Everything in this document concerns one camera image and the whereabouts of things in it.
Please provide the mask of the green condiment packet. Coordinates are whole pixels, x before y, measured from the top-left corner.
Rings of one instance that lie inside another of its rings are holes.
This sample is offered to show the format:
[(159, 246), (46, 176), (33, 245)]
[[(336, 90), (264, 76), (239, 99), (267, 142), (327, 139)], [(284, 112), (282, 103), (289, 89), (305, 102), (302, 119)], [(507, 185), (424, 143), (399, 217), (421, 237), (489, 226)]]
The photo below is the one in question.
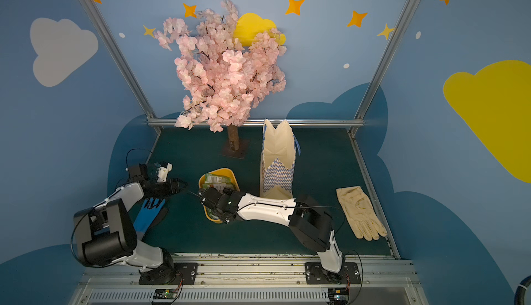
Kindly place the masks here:
[(209, 187), (214, 187), (218, 191), (223, 191), (224, 189), (236, 189), (231, 177), (212, 173), (205, 174), (200, 184), (201, 189), (207, 189)]

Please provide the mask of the yellow plastic tray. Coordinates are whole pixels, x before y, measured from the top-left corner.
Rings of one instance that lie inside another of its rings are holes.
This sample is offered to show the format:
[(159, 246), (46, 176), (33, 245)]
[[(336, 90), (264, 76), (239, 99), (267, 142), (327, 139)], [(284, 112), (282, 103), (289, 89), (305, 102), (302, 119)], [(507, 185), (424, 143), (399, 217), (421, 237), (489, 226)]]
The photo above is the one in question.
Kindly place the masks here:
[(219, 193), (222, 194), (222, 197), (224, 199), (223, 204), (225, 205), (225, 208), (234, 206), (234, 204), (230, 200), (231, 195), (233, 192), (240, 191), (234, 172), (228, 168), (216, 169), (200, 177), (198, 185), (200, 188), (199, 194), (201, 197), (201, 203), (203, 205), (203, 209), (207, 219), (216, 224), (225, 223), (225, 220), (218, 216), (216, 210), (212, 209), (211, 207), (207, 207), (207, 205), (205, 204), (206, 200), (203, 198), (203, 192), (209, 189), (210, 187), (213, 187)]

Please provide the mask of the blue checkered pretzel paper bag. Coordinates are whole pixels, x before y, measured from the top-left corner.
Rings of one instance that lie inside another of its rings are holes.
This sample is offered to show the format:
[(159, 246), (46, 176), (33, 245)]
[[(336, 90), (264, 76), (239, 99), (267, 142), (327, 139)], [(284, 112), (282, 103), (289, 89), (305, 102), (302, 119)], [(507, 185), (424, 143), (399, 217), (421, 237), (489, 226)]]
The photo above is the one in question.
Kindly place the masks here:
[(293, 198), (293, 177), (299, 143), (287, 120), (273, 125), (264, 120), (260, 165), (262, 198), (287, 200)]

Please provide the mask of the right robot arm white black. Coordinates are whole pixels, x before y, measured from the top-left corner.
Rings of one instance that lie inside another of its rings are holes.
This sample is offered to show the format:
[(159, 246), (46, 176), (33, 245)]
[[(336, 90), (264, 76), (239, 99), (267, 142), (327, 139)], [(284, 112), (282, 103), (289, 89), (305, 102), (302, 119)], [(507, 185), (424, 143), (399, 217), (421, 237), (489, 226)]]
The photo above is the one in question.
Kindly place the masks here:
[(317, 253), (323, 270), (341, 271), (344, 256), (335, 239), (333, 217), (312, 198), (307, 202), (262, 198), (235, 190), (220, 192), (214, 187), (201, 190), (199, 196), (203, 207), (224, 223), (266, 221), (288, 227), (304, 247)]

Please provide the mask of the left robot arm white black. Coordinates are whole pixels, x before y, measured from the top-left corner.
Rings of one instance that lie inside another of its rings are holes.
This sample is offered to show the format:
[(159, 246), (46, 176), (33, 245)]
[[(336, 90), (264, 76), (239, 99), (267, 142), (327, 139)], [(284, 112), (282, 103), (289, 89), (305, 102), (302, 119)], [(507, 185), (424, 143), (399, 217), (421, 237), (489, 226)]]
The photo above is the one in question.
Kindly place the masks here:
[(161, 162), (156, 164), (156, 175), (150, 176), (145, 164), (131, 166), (126, 184), (77, 212), (70, 240), (74, 259), (87, 268), (137, 268), (141, 285), (182, 286), (185, 278), (170, 252), (143, 241), (167, 216), (167, 199), (187, 187), (186, 182), (170, 178), (171, 170), (170, 163)]

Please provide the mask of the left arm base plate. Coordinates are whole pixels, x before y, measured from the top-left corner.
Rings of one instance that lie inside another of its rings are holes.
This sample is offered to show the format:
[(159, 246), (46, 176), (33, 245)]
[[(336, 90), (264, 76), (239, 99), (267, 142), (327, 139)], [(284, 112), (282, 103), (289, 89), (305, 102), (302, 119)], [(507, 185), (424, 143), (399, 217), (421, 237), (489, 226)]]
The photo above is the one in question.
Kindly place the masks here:
[(174, 263), (174, 267), (161, 266), (140, 274), (140, 285), (193, 285), (197, 276), (197, 263)]

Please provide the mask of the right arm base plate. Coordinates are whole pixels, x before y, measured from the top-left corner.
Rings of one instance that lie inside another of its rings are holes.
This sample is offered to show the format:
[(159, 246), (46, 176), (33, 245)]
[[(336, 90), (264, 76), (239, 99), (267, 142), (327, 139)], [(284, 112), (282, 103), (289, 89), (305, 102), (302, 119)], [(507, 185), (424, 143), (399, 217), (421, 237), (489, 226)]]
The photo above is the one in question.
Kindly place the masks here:
[(306, 282), (310, 285), (318, 284), (361, 284), (362, 272), (356, 263), (344, 263), (338, 273), (325, 270), (321, 263), (306, 262)]

